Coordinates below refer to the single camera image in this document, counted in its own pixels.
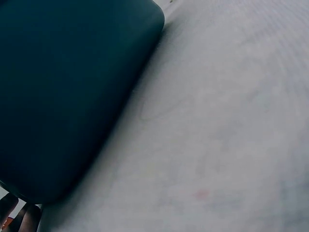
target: human hand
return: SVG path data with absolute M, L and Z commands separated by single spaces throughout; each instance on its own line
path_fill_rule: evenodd
M 7 220 L 15 209 L 18 198 L 8 193 L 0 200 L 0 225 Z M 36 232 L 41 219 L 41 210 L 33 204 L 25 204 L 15 219 L 2 232 Z

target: white surface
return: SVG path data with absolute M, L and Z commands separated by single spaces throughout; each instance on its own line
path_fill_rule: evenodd
M 308 9 L 184 1 L 108 144 L 41 231 L 309 231 Z

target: gray table surface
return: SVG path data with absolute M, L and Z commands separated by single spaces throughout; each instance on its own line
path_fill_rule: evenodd
M 157 1 L 161 42 L 40 231 L 309 231 L 309 1 Z

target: red speck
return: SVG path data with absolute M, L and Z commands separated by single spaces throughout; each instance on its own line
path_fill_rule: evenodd
M 205 189 L 200 189 L 194 194 L 195 198 L 199 201 L 205 200 L 208 197 L 208 195 L 209 191 Z

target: dark teal object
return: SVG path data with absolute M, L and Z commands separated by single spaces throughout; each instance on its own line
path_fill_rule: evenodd
M 97 153 L 164 25 L 151 0 L 0 0 L 0 182 L 62 196 Z

